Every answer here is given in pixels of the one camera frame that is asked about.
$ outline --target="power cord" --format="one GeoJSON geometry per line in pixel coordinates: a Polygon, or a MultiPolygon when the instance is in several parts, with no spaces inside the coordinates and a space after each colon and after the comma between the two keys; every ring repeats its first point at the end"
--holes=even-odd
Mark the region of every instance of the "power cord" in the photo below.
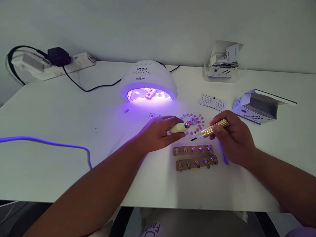
{"type": "Polygon", "coordinates": [[[173,71],[177,70],[179,67],[180,67],[180,65],[177,66],[175,69],[171,70],[170,73],[172,73],[173,71]]]}
{"type": "Polygon", "coordinates": [[[84,147],[84,146],[51,142],[51,141],[47,141],[47,140],[44,140],[44,139],[40,139],[40,138],[36,138],[36,137],[27,137],[27,136],[0,138],[0,143],[11,142],[11,141],[19,141],[19,140],[29,140],[29,141],[33,141],[33,142],[44,143],[44,144],[54,145],[54,146],[65,146],[65,147],[84,149],[88,153],[88,165],[89,165],[89,168],[92,169],[92,164],[91,164],[91,160],[90,160],[90,150],[88,148],[84,147]]]}
{"type": "Polygon", "coordinates": [[[29,202],[25,203],[22,207],[20,207],[15,213],[13,213],[11,216],[7,217],[5,220],[3,220],[0,224],[3,225],[6,221],[8,221],[12,216],[14,216],[16,213],[18,213],[22,208],[24,208],[29,202]]]}
{"type": "Polygon", "coordinates": [[[13,75],[19,80],[19,82],[24,86],[25,85],[25,82],[21,80],[21,78],[19,77],[19,75],[16,73],[16,70],[14,68],[14,65],[12,63],[12,58],[13,58],[13,54],[16,50],[20,49],[20,48],[30,48],[30,49],[33,49],[35,50],[36,52],[40,53],[41,55],[43,55],[44,57],[47,57],[47,54],[44,53],[43,51],[39,50],[39,49],[36,49],[36,48],[33,48],[31,46],[27,46],[27,45],[19,45],[19,46],[16,46],[14,47],[13,49],[10,50],[10,52],[7,54],[7,59],[8,59],[8,64],[9,64],[9,67],[13,73],[13,75]]]}
{"type": "MultiPolygon", "coordinates": [[[[177,66],[175,69],[171,70],[170,73],[172,73],[173,71],[177,70],[179,67],[180,67],[180,65],[177,66]]],[[[80,88],[82,91],[84,91],[84,92],[90,92],[90,91],[93,91],[93,90],[95,90],[95,89],[97,89],[97,88],[99,88],[99,87],[110,87],[110,86],[114,86],[114,85],[116,85],[117,83],[119,83],[119,82],[122,80],[122,78],[121,78],[121,79],[119,79],[116,83],[114,83],[114,84],[112,84],[112,85],[101,85],[101,86],[94,87],[94,88],[92,88],[92,89],[90,89],[90,90],[85,90],[85,89],[81,88],[81,86],[79,86],[79,85],[68,75],[68,73],[66,72],[66,69],[65,69],[64,66],[62,66],[62,68],[63,68],[65,74],[67,75],[67,77],[68,77],[74,84],[76,84],[77,87],[79,87],[79,88],[80,88]]]]}

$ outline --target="person's left hand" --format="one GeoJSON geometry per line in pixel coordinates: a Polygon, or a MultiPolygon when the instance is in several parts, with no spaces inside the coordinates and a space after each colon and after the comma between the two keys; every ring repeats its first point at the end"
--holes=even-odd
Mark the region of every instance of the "person's left hand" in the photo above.
{"type": "Polygon", "coordinates": [[[183,121],[175,116],[152,118],[135,136],[135,139],[146,153],[165,148],[180,138],[185,137],[185,133],[167,135],[167,131],[177,123],[183,123],[183,121]]]}

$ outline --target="white box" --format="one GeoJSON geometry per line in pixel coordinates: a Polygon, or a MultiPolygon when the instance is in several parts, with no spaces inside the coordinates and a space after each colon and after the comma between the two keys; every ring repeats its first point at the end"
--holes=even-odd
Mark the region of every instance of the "white box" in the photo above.
{"type": "Polygon", "coordinates": [[[213,66],[216,63],[220,63],[219,59],[224,57],[222,62],[236,62],[238,53],[243,47],[243,44],[217,40],[212,50],[211,58],[206,68],[206,74],[209,78],[231,78],[233,72],[236,72],[238,67],[235,68],[222,68],[213,66]]]}
{"type": "Polygon", "coordinates": [[[232,112],[256,124],[263,124],[263,123],[274,121],[276,119],[266,117],[260,113],[256,113],[250,110],[249,108],[245,108],[244,106],[250,103],[251,98],[255,98],[267,104],[276,105],[276,106],[283,105],[283,104],[297,105],[297,103],[294,101],[287,100],[282,97],[279,97],[267,92],[263,92],[257,89],[248,91],[234,102],[232,112]]]}

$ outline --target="person's right hand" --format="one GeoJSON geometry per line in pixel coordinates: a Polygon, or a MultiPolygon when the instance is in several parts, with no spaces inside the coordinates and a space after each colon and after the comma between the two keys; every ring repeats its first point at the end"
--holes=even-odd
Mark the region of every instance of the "person's right hand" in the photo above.
{"type": "Polygon", "coordinates": [[[222,119],[226,119],[229,126],[225,128],[219,125],[213,126],[214,134],[210,136],[210,139],[213,140],[217,137],[223,146],[226,158],[244,167],[249,159],[252,159],[251,156],[255,150],[249,128],[230,110],[225,110],[216,115],[210,125],[216,124],[222,119]]]}

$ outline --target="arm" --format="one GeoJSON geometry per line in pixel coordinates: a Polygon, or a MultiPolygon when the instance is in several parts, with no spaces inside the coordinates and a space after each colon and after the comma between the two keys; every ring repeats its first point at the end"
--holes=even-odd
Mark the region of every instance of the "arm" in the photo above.
{"type": "Polygon", "coordinates": [[[303,225],[316,228],[316,177],[255,148],[247,125],[231,111],[218,114],[210,124],[224,118],[230,126],[214,126],[210,139],[216,136],[230,161],[252,172],[303,225]]]}
{"type": "Polygon", "coordinates": [[[85,236],[101,228],[129,190],[143,157],[185,136],[167,131],[183,122],[151,119],[131,140],[74,183],[24,236],[85,236]]]}

